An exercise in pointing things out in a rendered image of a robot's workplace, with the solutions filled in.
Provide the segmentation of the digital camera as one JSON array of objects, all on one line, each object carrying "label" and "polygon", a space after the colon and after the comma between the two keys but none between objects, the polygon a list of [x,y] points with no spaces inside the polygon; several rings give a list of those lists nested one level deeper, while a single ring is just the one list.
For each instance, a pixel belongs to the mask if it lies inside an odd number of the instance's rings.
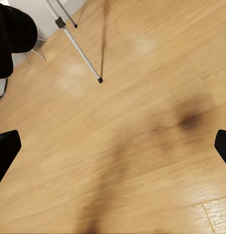
[{"label": "digital camera", "polygon": [[12,53],[31,51],[37,37],[36,24],[28,14],[0,3],[0,79],[13,73]]}]

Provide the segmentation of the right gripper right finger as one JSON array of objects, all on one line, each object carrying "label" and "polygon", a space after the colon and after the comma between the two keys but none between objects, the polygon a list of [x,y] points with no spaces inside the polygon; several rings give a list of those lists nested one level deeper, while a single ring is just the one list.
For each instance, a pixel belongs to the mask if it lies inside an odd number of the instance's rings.
[{"label": "right gripper right finger", "polygon": [[218,131],[214,146],[226,163],[226,131],[225,130]]}]

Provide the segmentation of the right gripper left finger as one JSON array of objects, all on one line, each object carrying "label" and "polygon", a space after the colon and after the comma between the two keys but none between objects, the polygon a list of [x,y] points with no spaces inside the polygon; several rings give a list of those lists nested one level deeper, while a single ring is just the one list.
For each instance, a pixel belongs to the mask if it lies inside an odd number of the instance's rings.
[{"label": "right gripper left finger", "polygon": [[0,134],[0,182],[21,149],[18,130]]}]

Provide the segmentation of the camera tripod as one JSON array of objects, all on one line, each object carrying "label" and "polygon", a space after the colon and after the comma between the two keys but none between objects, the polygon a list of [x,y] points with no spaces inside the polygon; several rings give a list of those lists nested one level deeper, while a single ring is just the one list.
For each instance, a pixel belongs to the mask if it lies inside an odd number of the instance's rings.
[{"label": "camera tripod", "polygon": [[81,56],[84,58],[84,60],[88,64],[88,66],[91,68],[91,70],[93,71],[93,73],[97,77],[98,81],[102,82],[103,79],[98,75],[98,73],[96,72],[96,70],[94,69],[94,67],[91,65],[91,63],[89,62],[89,60],[87,59],[87,57],[85,56],[85,54],[83,53],[83,51],[81,50],[81,48],[79,47],[79,45],[77,44],[77,42],[75,41],[75,39],[73,38],[73,36],[71,35],[71,33],[69,32],[69,30],[66,28],[66,24],[63,21],[63,19],[57,14],[57,12],[53,8],[53,6],[49,3],[48,0],[43,0],[43,2],[46,4],[46,6],[48,7],[48,9],[51,11],[51,13],[53,14],[53,16],[55,17],[55,22],[58,25],[58,27],[64,29],[64,31],[69,36],[69,38],[71,39],[71,41],[73,42],[73,44],[75,45],[75,47],[77,48],[77,50],[79,51],[79,53],[81,54]]}]

